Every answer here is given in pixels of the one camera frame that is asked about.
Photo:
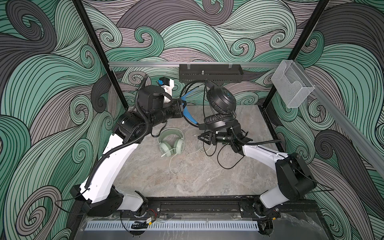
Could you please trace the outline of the black headphones with blue band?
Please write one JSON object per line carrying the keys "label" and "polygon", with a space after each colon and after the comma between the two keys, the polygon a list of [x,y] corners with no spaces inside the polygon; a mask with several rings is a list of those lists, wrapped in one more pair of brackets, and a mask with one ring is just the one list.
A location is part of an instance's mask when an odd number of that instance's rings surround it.
{"label": "black headphones with blue band", "polygon": [[[234,134],[237,140],[230,144],[220,144],[224,147],[230,146],[235,153],[240,154],[242,158],[244,158],[245,154],[243,153],[243,146],[250,142],[251,139],[247,137],[247,133],[242,130],[240,123],[236,119],[236,98],[225,87],[219,87],[210,81],[201,81],[202,86],[204,87],[203,102],[208,101],[212,114],[204,117],[203,123],[198,123],[187,109],[187,97],[193,93],[191,87],[197,83],[199,83],[199,81],[188,83],[181,90],[180,98],[183,100],[184,119],[190,125],[198,128],[202,132],[210,131],[210,133],[225,132]],[[204,152],[207,151],[205,146],[208,145],[203,143]]]}

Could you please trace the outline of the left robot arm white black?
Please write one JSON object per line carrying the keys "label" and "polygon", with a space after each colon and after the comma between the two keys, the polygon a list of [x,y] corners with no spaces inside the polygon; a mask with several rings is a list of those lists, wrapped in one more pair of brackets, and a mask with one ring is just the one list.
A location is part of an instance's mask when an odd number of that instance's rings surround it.
{"label": "left robot arm white black", "polygon": [[141,193],[120,193],[114,181],[129,156],[155,126],[183,117],[183,101],[172,97],[174,80],[162,77],[157,84],[146,85],[147,79],[145,75],[137,90],[135,110],[118,118],[89,176],[71,191],[75,199],[83,203],[82,209],[89,217],[108,217],[116,211],[142,216],[147,210],[148,201]]}

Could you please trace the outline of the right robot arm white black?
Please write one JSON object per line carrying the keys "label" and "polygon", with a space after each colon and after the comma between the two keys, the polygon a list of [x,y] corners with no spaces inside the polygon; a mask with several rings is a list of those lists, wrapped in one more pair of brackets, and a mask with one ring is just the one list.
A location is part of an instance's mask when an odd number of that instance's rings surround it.
{"label": "right robot arm white black", "polygon": [[198,139],[207,145],[229,145],[235,153],[257,160],[275,171],[277,186],[259,196],[258,202],[265,209],[272,209],[288,201],[297,201],[317,187],[318,183],[301,155],[269,149],[264,144],[278,141],[257,143],[243,133],[244,131],[236,131],[232,127],[226,132],[203,133]]}

